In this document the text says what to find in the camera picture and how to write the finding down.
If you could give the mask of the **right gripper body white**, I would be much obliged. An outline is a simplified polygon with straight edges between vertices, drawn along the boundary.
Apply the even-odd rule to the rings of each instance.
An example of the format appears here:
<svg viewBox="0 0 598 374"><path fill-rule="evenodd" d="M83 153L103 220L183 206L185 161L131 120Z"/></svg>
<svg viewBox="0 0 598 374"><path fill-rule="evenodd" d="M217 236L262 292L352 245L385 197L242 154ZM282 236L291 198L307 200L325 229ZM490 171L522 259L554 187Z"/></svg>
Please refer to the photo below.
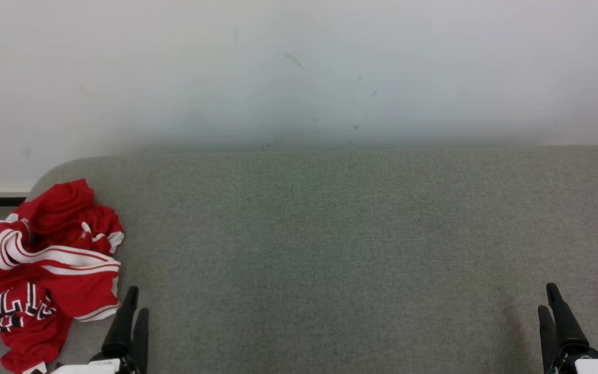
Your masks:
<svg viewBox="0 0 598 374"><path fill-rule="evenodd" d="M553 374L598 374L598 351L560 353L553 363Z"/></svg>

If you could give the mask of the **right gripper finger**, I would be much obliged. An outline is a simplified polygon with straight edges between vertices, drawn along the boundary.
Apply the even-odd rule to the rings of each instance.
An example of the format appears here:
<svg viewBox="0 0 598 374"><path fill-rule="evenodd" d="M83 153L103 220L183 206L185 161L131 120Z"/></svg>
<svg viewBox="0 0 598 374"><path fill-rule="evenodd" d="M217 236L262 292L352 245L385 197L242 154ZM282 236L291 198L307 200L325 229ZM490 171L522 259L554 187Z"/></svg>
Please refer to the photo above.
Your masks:
<svg viewBox="0 0 598 374"><path fill-rule="evenodd" d="M553 364L559 350L557 329L551 312L545 305L538 307L538 318L543 374L553 374Z"/></svg>
<svg viewBox="0 0 598 374"><path fill-rule="evenodd" d="M588 338L583 333L572 309L563 299L555 283L546 284L548 309L551 312L557 331L559 350L575 352L577 346L589 346Z"/></svg>

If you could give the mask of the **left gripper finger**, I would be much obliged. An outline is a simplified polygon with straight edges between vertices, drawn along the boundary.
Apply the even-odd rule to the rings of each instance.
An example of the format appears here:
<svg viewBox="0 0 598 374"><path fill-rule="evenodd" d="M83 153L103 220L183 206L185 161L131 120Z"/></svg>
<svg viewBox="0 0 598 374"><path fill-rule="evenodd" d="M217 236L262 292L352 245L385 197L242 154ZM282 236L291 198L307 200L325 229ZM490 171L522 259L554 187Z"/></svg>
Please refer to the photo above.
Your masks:
<svg viewBox="0 0 598 374"><path fill-rule="evenodd" d="M147 374L148 368L148 322L150 311L142 308L135 321L131 338L131 374Z"/></svg>
<svg viewBox="0 0 598 374"><path fill-rule="evenodd" d="M102 344L103 357L122 358L130 355L133 347L131 339L133 317L137 309L138 298L138 287L129 287Z"/></svg>

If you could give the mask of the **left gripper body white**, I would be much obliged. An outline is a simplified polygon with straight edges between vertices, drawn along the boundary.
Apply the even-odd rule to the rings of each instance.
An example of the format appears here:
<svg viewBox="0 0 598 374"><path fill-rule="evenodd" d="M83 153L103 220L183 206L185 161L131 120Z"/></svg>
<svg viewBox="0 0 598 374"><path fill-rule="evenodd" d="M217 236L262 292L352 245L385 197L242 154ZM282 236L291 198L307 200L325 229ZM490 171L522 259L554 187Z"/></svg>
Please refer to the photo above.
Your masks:
<svg viewBox="0 0 598 374"><path fill-rule="evenodd" d="M138 374L138 367L128 356L97 354L87 364L56 364L50 374Z"/></svg>

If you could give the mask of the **red Bulls 23 jersey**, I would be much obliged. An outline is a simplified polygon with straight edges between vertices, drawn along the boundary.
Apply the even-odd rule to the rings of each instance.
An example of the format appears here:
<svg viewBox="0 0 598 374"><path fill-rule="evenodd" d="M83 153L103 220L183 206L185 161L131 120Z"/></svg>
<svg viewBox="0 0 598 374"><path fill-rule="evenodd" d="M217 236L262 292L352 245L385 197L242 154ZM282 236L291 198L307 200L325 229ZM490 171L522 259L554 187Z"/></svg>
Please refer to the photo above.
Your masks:
<svg viewBox="0 0 598 374"><path fill-rule="evenodd" d="M71 322L116 312L119 261L107 231L74 216L9 215L0 220L2 365L14 374L45 371L59 357Z"/></svg>

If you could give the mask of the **red shorts white side patches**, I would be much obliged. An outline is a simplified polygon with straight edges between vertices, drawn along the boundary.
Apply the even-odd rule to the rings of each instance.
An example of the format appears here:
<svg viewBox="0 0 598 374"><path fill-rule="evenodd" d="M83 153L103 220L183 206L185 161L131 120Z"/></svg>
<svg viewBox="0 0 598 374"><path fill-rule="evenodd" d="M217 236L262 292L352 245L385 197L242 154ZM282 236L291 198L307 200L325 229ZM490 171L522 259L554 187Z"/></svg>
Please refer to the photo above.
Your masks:
<svg viewBox="0 0 598 374"><path fill-rule="evenodd" d="M115 210L98 204L85 179L55 184L15 213L31 231L31 252L64 246L113 256L125 237Z"/></svg>

